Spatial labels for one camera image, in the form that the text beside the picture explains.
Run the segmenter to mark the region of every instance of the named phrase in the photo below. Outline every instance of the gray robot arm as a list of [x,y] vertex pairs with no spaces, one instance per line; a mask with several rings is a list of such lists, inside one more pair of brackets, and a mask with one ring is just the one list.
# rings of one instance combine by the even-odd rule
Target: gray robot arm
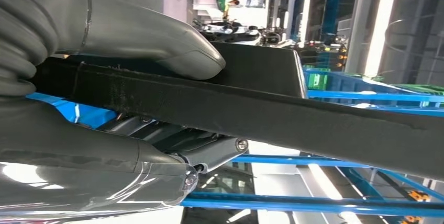
[[52,27],[55,34],[46,40],[57,53],[144,58],[196,80],[209,79],[225,67],[219,52],[192,26],[147,8],[117,0],[2,1],[46,18],[19,17],[34,23],[38,32],[40,26]]

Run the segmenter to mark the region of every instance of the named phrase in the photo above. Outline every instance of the ceiling light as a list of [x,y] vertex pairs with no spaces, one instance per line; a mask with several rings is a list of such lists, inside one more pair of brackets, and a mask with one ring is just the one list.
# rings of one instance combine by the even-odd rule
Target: ceiling light
[[309,164],[308,168],[310,168],[316,182],[330,199],[342,199],[342,195],[335,188],[333,183],[330,181],[324,171],[322,171],[318,164]]
[[288,11],[285,12],[284,16],[284,29],[286,29],[288,26]]
[[393,2],[394,0],[379,0],[378,13],[376,15],[369,54],[364,70],[365,76],[375,77],[378,75],[385,43],[385,31],[390,22]]
[[301,19],[301,26],[300,26],[300,42],[298,44],[299,48],[303,48],[305,45],[305,40],[307,37],[307,27],[308,27],[308,14],[310,13],[310,1],[311,0],[304,0],[304,7],[302,9],[302,19]]
[[229,218],[227,220],[227,223],[234,222],[234,221],[236,221],[236,220],[238,220],[238,219],[240,219],[240,218],[242,218],[244,216],[247,216],[249,214],[251,214],[251,210],[250,209],[244,209],[244,210],[238,212],[237,214],[233,215],[231,218]]

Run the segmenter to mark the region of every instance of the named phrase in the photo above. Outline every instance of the blue metal frame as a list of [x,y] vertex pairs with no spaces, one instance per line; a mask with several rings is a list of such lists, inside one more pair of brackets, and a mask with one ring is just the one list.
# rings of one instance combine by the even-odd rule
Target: blue metal frame
[[313,197],[216,194],[196,192],[182,203],[185,207],[267,209],[270,211],[354,212],[363,215],[444,217],[444,204],[401,200],[363,200]]
[[82,123],[94,129],[117,116],[112,110],[76,104],[66,101],[61,97],[49,96],[42,93],[33,93],[27,97],[51,104],[72,123]]
[[314,98],[340,98],[365,100],[396,100],[415,102],[444,102],[444,96],[429,94],[391,94],[374,92],[338,92],[338,91],[308,91],[308,97]]
[[[291,164],[291,165],[308,165],[308,164],[318,164],[319,166],[338,166],[338,167],[354,167],[354,168],[370,168],[371,166],[362,165],[353,162],[341,161],[337,159],[331,159],[326,157],[318,157],[318,156],[277,156],[277,155],[252,155],[252,154],[243,154],[235,159],[233,162],[246,162],[246,163],[270,163],[270,164]],[[404,177],[398,173],[385,170],[378,169],[378,171],[383,172],[396,180],[404,182],[424,193],[435,197],[439,200],[444,201],[444,195],[433,191],[432,189],[421,185],[418,182],[412,181],[407,177]]]
[[281,155],[255,155],[243,154],[234,158],[233,162],[245,163],[268,163],[268,164],[287,164],[287,165],[309,165],[318,164],[320,166],[342,166],[342,167],[370,167],[353,162],[347,162],[326,157],[308,157],[308,156],[281,156]]

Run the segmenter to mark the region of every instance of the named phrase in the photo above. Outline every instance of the fluorescent light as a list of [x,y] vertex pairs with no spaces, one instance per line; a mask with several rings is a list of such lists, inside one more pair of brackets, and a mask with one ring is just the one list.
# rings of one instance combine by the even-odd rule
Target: fluorescent light
[[240,219],[240,218],[242,218],[244,216],[247,216],[249,214],[251,214],[251,210],[250,209],[244,209],[244,210],[238,212],[237,214],[235,214],[233,217],[229,218],[227,220],[227,223],[234,222],[234,221],[236,221],[236,220],[238,220],[238,219]]
[[342,212],[340,215],[346,220],[347,224],[362,224],[358,216],[353,212]]
[[288,11],[285,12],[284,16],[284,29],[286,29],[288,26]]
[[60,186],[60,185],[54,184],[54,185],[49,185],[49,186],[42,187],[41,189],[64,189],[64,187]]
[[308,26],[308,15],[310,14],[310,1],[304,0],[304,7],[302,9],[302,19],[301,19],[301,28],[299,31],[300,42],[298,44],[299,48],[303,48],[305,46],[305,40],[307,37],[307,26]]
[[385,43],[385,30],[390,22],[393,2],[394,0],[379,0],[378,13],[376,15],[369,54],[364,70],[365,76],[375,77],[378,75]]
[[362,192],[355,185],[351,185],[351,187],[353,187],[353,189],[359,194],[359,196],[364,198],[364,195],[362,194]]
[[318,164],[309,164],[308,168],[310,168],[310,171],[313,173],[316,182],[330,199],[343,199],[342,195],[335,188],[333,183],[330,181],[324,171],[322,171]]
[[148,184],[148,183],[154,181],[155,179],[156,179],[156,178],[151,178],[151,179],[149,179],[149,180],[142,181],[142,182],[140,182],[140,185]]
[[47,183],[47,182],[43,182],[43,183],[32,183],[32,184],[29,184],[30,186],[33,186],[33,187],[39,187],[39,186],[44,186],[44,185],[48,185],[49,183]]
[[[315,177],[318,185],[322,188],[324,193],[330,199],[343,199],[342,195],[339,193],[339,191],[336,189],[331,180],[327,177],[324,171],[322,171],[318,164],[309,164],[308,168]],[[344,218],[347,224],[362,224],[361,221],[358,219],[358,216],[356,216],[356,214],[353,212],[341,212],[341,216]]]
[[3,173],[20,183],[33,184],[47,182],[37,174],[37,166],[35,165],[8,163],[3,167]]
[[214,176],[211,176],[211,178],[209,178],[208,180],[207,180],[207,182],[205,182],[205,184],[209,184],[211,181],[213,181],[214,180]]

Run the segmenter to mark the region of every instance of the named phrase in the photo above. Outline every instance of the black plastic part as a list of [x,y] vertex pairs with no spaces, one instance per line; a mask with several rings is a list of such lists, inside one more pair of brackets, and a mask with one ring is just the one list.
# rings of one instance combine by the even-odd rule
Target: black plastic part
[[[43,93],[78,103],[444,180],[444,168],[430,165],[444,163],[442,118],[358,109],[276,92],[287,91],[283,87],[273,92],[264,85],[260,91],[258,83],[279,78],[285,69],[270,68],[269,75],[247,83],[239,77],[254,73],[248,66],[253,65],[237,67],[242,73],[228,72],[225,80],[221,76],[208,83],[48,59],[34,82]],[[222,85],[224,81],[238,86]]]
[[131,135],[134,138],[142,139],[150,144],[155,144],[182,131],[181,126],[158,122],[149,124]]
[[[307,90],[302,65],[295,51],[220,42],[212,42],[212,44],[224,56],[227,66],[214,78],[202,82],[287,96],[306,97]],[[85,55],[73,55],[68,59],[121,70],[180,77],[156,63],[137,59],[122,60]],[[70,92],[72,86],[60,86],[59,88]]]

